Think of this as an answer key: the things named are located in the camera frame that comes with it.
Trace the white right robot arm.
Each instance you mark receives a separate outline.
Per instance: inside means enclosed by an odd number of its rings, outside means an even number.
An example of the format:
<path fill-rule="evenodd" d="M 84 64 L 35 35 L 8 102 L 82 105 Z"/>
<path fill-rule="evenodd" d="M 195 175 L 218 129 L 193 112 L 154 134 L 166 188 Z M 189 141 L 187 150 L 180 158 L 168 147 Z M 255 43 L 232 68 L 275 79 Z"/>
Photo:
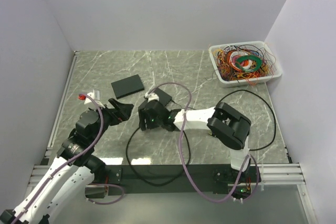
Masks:
<path fill-rule="evenodd" d="M 231 176 L 242 182 L 249 176 L 248 138 L 251 120 L 225 102 L 201 110 L 168 110 L 157 100 L 143 102 L 139 109 L 142 131 L 161 127 L 167 131 L 211 131 L 230 153 Z"/>

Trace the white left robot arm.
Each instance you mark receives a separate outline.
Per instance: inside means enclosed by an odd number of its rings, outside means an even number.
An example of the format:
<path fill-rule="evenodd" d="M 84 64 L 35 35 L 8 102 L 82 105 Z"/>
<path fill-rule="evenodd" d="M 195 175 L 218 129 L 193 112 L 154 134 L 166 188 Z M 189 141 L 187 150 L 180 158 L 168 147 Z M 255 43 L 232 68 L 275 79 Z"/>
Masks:
<path fill-rule="evenodd" d="M 94 146 L 108 127 L 130 118 L 134 105 L 111 98 L 112 107 L 108 108 L 93 93 L 82 93 L 78 98 L 88 110 L 80 115 L 33 191 L 14 209 L 4 210 L 1 223 L 53 223 L 76 194 L 106 178 L 105 163 L 92 154 Z"/>

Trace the black network switch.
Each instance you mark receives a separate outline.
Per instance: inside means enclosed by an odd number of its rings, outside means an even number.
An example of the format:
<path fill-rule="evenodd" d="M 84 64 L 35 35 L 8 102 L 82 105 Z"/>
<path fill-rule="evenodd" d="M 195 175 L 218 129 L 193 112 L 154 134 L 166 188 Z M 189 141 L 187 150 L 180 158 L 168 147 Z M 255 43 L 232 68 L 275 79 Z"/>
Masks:
<path fill-rule="evenodd" d="M 159 102 L 163 106 L 167 106 L 172 101 L 172 96 L 166 93 L 165 91 L 161 90 L 160 88 L 157 88 L 153 91 L 156 95 L 159 97 Z"/>
<path fill-rule="evenodd" d="M 138 74 L 112 82 L 111 86 L 117 99 L 144 90 L 143 82 Z"/>

